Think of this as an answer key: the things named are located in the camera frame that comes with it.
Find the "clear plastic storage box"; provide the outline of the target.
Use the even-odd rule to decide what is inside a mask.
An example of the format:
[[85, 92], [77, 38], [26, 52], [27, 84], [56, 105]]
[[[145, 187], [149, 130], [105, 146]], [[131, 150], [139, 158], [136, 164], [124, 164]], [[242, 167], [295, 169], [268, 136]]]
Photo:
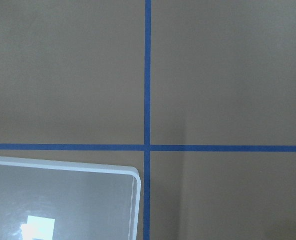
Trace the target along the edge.
[[131, 166], [0, 156], [0, 240], [134, 240]]

